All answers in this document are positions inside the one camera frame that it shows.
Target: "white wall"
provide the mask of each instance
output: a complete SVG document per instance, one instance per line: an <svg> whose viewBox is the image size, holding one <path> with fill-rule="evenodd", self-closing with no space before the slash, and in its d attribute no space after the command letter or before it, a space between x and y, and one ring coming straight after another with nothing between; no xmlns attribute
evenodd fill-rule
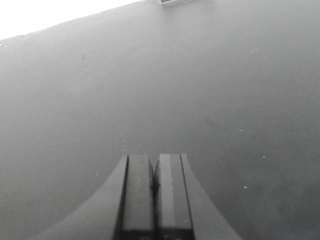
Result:
<svg viewBox="0 0 320 240"><path fill-rule="evenodd" d="M0 0L0 40L139 0Z"/></svg>

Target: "small object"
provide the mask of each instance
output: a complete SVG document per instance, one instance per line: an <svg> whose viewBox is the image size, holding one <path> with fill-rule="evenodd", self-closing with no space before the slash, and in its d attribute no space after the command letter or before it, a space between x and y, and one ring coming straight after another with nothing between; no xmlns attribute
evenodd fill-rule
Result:
<svg viewBox="0 0 320 240"><path fill-rule="evenodd" d="M194 240L179 154L161 154L155 170L157 233L160 240Z"/></svg>
<svg viewBox="0 0 320 240"><path fill-rule="evenodd" d="M153 240L153 170L147 155L129 155L121 239Z"/></svg>

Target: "gray floor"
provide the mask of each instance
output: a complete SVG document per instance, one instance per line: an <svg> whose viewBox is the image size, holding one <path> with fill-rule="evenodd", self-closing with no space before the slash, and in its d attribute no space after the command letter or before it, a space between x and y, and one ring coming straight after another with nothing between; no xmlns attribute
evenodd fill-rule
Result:
<svg viewBox="0 0 320 240"><path fill-rule="evenodd" d="M149 0L0 40L0 239L122 154L181 152L246 240L320 239L319 43L315 0Z"/></svg>

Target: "gray surface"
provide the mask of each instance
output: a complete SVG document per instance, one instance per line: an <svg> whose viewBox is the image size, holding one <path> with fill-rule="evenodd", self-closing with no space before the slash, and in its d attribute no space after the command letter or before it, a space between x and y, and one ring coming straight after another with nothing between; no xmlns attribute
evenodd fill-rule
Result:
<svg viewBox="0 0 320 240"><path fill-rule="evenodd" d="M155 172L158 236L194 239L180 155L161 154Z"/></svg>
<svg viewBox="0 0 320 240"><path fill-rule="evenodd" d="M0 239L61 221L123 154L181 152L245 239L319 239L319 16L147 1L0 40Z"/></svg>
<svg viewBox="0 0 320 240"><path fill-rule="evenodd" d="M181 162L195 239L241 240L199 184L186 154L181 154Z"/></svg>
<svg viewBox="0 0 320 240"><path fill-rule="evenodd" d="M125 240L153 239L155 231L153 173L148 155L129 155L123 210L122 236Z"/></svg>
<svg viewBox="0 0 320 240"><path fill-rule="evenodd" d="M128 156L79 209L30 240L118 240L125 196Z"/></svg>

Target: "concrete floor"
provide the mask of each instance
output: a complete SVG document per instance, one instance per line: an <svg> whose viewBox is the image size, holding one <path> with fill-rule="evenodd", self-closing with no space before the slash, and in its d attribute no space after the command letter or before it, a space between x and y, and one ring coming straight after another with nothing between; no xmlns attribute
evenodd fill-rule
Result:
<svg viewBox="0 0 320 240"><path fill-rule="evenodd" d="M160 153L244 239L320 239L319 26L314 0L149 0L0 40L0 239Z"/></svg>

